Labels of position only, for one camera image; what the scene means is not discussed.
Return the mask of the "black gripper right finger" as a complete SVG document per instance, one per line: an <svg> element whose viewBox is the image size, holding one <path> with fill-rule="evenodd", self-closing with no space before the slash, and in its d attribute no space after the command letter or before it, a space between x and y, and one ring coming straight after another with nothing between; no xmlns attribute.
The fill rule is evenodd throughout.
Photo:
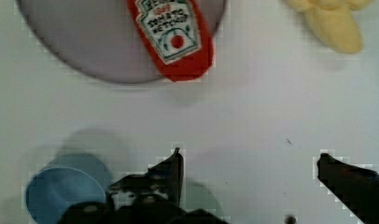
<svg viewBox="0 0 379 224"><path fill-rule="evenodd" d="M317 178L364 224L379 224L379 174L321 153Z"/></svg>

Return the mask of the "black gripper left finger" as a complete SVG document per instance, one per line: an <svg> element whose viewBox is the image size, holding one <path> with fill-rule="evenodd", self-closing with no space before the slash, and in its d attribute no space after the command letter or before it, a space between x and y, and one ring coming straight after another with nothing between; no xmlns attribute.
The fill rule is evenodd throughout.
<svg viewBox="0 0 379 224"><path fill-rule="evenodd" d="M184 180L184 158L180 147L170 157L147 169L144 174L126 175L111 184L106 193L112 197L127 194L136 214L183 215L180 208Z"/></svg>

